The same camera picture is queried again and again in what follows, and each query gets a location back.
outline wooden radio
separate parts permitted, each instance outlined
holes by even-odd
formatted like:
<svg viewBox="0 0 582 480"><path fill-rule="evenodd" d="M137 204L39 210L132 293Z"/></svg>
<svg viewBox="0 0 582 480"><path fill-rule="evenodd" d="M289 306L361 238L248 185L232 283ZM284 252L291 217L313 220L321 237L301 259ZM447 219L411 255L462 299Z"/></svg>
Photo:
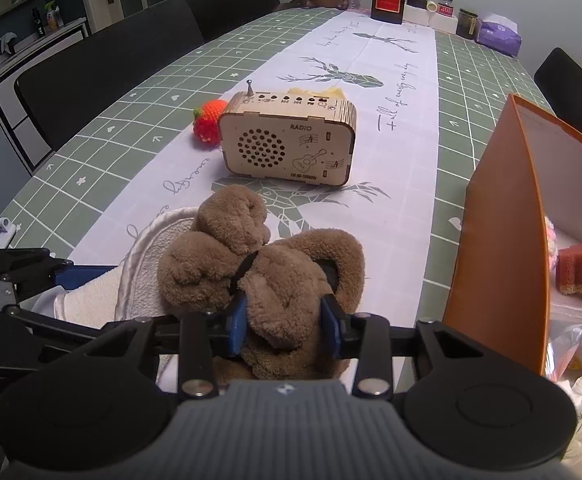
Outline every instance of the wooden radio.
<svg viewBox="0 0 582 480"><path fill-rule="evenodd" d="M258 178L342 186L349 179L356 108L346 99L238 92L218 126L226 167Z"/></svg>

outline white box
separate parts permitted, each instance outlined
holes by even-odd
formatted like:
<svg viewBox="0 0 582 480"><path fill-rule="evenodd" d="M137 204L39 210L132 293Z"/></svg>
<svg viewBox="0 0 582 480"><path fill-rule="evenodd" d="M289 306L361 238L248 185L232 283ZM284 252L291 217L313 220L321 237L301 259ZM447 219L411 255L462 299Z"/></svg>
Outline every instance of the white box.
<svg viewBox="0 0 582 480"><path fill-rule="evenodd" d="M420 7L412 7L410 5L404 6L404 14L402 19L405 22L417 23L418 25L424 25L429 27L429 19L431 17L431 12L427 9L420 9Z"/></svg>
<svg viewBox="0 0 582 480"><path fill-rule="evenodd" d="M442 32L455 34L456 29L458 28L458 19L455 16L443 16L442 14L435 12L431 16L429 26L436 30L441 30Z"/></svg>

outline metal screw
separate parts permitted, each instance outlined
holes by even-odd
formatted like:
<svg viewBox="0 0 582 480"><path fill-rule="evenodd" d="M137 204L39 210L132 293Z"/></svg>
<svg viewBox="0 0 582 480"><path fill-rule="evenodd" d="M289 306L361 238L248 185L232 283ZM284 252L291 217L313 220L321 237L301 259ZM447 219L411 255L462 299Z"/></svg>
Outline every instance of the metal screw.
<svg viewBox="0 0 582 480"><path fill-rule="evenodd" d="M367 395L378 396L382 395L389 390L389 383L386 382L384 379L376 379L376 378L369 378L369 379L362 379L357 384L357 389L361 392L366 393Z"/></svg>
<svg viewBox="0 0 582 480"><path fill-rule="evenodd" d="M191 397L205 397L213 391L213 384L204 379L189 379L182 384L182 391Z"/></svg>

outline white towel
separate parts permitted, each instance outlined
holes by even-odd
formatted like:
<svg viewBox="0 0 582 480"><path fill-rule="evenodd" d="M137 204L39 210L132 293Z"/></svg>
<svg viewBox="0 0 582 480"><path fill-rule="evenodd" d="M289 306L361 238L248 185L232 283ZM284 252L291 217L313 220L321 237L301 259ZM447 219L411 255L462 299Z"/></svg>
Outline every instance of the white towel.
<svg viewBox="0 0 582 480"><path fill-rule="evenodd" d="M116 321L167 314L158 288L158 262L168 246L189 230L196 213L197 207L166 211L138 235L122 264Z"/></svg>
<svg viewBox="0 0 582 480"><path fill-rule="evenodd" d="M113 321L121 276L122 265L75 290L58 294L53 300L55 318L93 328Z"/></svg>

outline blue gripper pad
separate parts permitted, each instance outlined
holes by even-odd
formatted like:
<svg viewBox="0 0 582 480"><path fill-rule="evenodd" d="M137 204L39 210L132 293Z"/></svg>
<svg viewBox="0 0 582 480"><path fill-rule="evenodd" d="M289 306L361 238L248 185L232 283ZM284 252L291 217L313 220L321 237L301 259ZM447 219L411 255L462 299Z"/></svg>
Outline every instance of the blue gripper pad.
<svg viewBox="0 0 582 480"><path fill-rule="evenodd" d="M320 300L320 326L322 328L322 339L329 349L329 354L335 359L339 359L341 346L340 322L329 306L327 296L323 296L322 300Z"/></svg>
<svg viewBox="0 0 582 480"><path fill-rule="evenodd" d="M226 330L229 333L229 357L240 354L247 333L247 297L238 290L226 308Z"/></svg>
<svg viewBox="0 0 582 480"><path fill-rule="evenodd" d="M75 290L115 268L108 265L74 265L55 275L55 285L60 285L64 290Z"/></svg>

